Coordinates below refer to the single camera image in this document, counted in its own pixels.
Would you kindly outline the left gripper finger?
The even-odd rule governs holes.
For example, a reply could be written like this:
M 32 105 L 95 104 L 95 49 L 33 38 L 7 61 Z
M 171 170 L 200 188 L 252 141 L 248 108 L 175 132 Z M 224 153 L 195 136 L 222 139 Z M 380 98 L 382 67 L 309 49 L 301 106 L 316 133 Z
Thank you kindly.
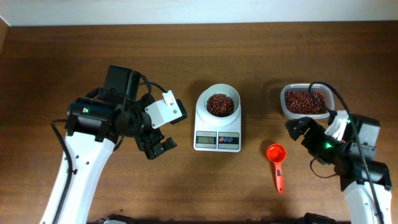
M 165 152 L 165 149 L 163 147 L 163 145 L 158 144 L 154 147 L 148 147 L 147 149 L 145 149 L 145 154 L 148 160 L 153 160 L 156 157 L 160 156 L 161 154 L 163 154 Z
M 164 142 L 161 143 L 161 150 L 168 151 L 177 147 L 177 143 L 172 138 L 167 138 Z

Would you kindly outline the orange measuring scoop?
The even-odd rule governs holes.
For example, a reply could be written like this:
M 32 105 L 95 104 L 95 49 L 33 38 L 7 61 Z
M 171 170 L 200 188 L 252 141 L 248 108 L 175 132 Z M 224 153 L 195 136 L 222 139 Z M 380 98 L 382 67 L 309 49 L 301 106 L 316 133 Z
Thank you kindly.
M 274 166 L 275 186 L 279 194 L 284 193 L 284 176 L 282 172 L 282 162 L 286 158 L 287 152 L 280 144 L 272 144 L 266 151 L 267 158 Z

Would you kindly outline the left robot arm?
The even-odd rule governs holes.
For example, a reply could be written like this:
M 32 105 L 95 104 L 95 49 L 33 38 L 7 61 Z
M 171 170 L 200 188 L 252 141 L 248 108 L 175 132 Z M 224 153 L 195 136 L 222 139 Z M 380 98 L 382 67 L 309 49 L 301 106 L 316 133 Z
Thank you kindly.
M 111 65 L 102 88 L 69 106 L 65 136 L 51 122 L 63 157 L 41 223 L 86 223 L 100 175 L 125 138 L 148 160 L 176 147 L 160 127 L 184 120 L 186 109 L 172 91 L 156 101 L 152 86 L 141 73 Z

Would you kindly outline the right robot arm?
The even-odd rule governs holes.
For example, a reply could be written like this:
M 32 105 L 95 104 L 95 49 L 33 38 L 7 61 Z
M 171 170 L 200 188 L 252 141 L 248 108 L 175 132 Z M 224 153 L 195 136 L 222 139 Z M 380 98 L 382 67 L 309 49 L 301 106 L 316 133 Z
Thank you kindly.
M 303 137 L 302 146 L 314 160 L 334 166 L 352 223 L 391 223 L 389 169 L 374 159 L 378 121 L 340 110 L 327 128 L 309 116 L 290 119 L 285 127 L 293 140 Z

